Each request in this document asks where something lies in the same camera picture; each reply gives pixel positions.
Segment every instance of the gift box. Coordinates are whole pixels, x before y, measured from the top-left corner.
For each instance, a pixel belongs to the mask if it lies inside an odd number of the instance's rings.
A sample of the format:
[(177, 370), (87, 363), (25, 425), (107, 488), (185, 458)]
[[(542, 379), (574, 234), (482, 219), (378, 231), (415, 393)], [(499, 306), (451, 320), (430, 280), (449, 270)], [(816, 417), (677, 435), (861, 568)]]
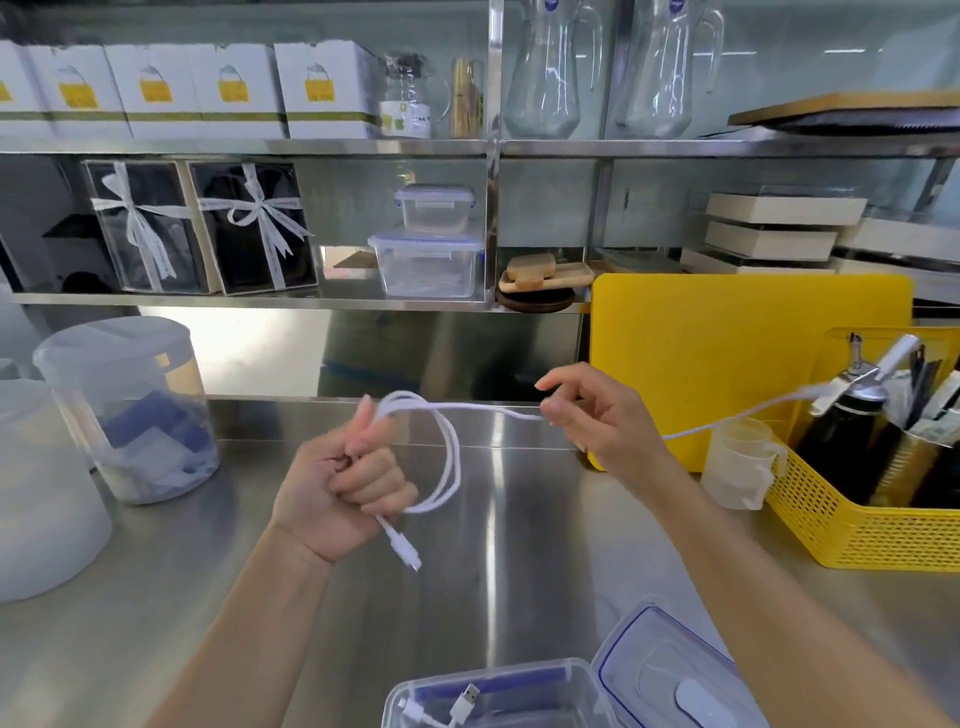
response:
[(208, 294), (222, 286), (183, 162), (84, 162), (120, 286), (135, 293)]
[(229, 294), (317, 284), (293, 164), (189, 165)]

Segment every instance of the person's left hand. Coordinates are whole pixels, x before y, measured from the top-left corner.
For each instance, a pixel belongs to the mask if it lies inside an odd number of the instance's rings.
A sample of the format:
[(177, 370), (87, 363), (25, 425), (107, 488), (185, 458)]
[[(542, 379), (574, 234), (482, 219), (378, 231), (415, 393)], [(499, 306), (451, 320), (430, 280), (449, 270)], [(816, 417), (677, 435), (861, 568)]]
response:
[(331, 564), (377, 534), (374, 516), (389, 518), (417, 500), (386, 447), (393, 421), (374, 422), (374, 412), (364, 397), (350, 422), (303, 443), (276, 495), (273, 524)]

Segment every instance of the stainless steel shelf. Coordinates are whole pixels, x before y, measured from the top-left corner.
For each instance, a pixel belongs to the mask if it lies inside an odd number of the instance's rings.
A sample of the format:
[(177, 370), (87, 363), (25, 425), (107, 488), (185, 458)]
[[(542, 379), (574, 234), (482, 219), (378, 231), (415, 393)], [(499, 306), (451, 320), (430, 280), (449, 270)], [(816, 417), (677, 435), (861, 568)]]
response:
[(950, 158), (960, 157), (960, 134), (762, 138), (508, 139), (504, 158)]
[(960, 134), (826, 137), (765, 132), (709, 139), (40, 139), (0, 138), (0, 155), (125, 157), (952, 158)]
[[(290, 293), (252, 296), (158, 296), (139, 293), (7, 293), (0, 300), (24, 305), (150, 305), (194, 308), (305, 308), (339, 311), (457, 311), (514, 313), (482, 301), (430, 301), (427, 299), (325, 298), (317, 294)], [(560, 313), (589, 313), (589, 302), (577, 302)]]
[(482, 157), (484, 139), (42, 139), (0, 138), (3, 155), (132, 157)]

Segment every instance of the glass pitcher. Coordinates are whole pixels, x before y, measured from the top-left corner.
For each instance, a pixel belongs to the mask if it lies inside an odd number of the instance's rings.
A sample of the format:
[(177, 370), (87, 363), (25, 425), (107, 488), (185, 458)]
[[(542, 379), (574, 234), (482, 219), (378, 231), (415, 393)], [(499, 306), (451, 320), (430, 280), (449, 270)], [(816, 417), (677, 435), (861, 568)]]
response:
[(724, 18), (706, 0), (637, 0), (627, 77), (613, 121), (626, 136), (670, 139), (690, 126), (693, 32), (707, 23), (713, 52), (707, 93), (716, 84)]
[(523, 45), (503, 121), (513, 136), (566, 139), (580, 124), (573, 28), (584, 20), (593, 30), (593, 91), (603, 61), (600, 14), (582, 0), (525, 0), (523, 7)]
[(384, 136), (412, 136), (429, 139), (433, 122), (442, 121), (450, 112), (453, 94), (446, 86), (446, 109), (437, 119), (430, 110), (426, 79), (436, 76), (426, 56), (411, 51), (398, 51), (380, 57), (386, 68), (387, 90), (380, 102), (380, 131)]

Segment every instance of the white lid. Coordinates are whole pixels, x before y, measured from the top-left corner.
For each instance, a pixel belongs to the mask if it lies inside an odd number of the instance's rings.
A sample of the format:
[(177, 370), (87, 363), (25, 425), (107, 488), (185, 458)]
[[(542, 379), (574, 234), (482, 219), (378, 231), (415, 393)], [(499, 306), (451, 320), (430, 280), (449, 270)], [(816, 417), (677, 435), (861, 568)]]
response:
[(617, 624), (593, 667), (626, 728), (768, 728), (733, 662), (650, 602)]
[(482, 251), (483, 233), (477, 227), (467, 229), (462, 234), (443, 233), (432, 235), (426, 232), (408, 231), (402, 225), (386, 232), (375, 232), (367, 243), (372, 248), (395, 248), (401, 245), (434, 246), (453, 248), (462, 251)]
[(48, 337), (36, 348), (34, 363), (48, 381), (73, 380), (98, 367), (151, 358), (184, 339), (190, 340), (190, 329), (161, 316), (106, 319)]
[(394, 201), (399, 205), (414, 203), (470, 203), (476, 205), (477, 196), (469, 187), (455, 184), (408, 184), (394, 193)]

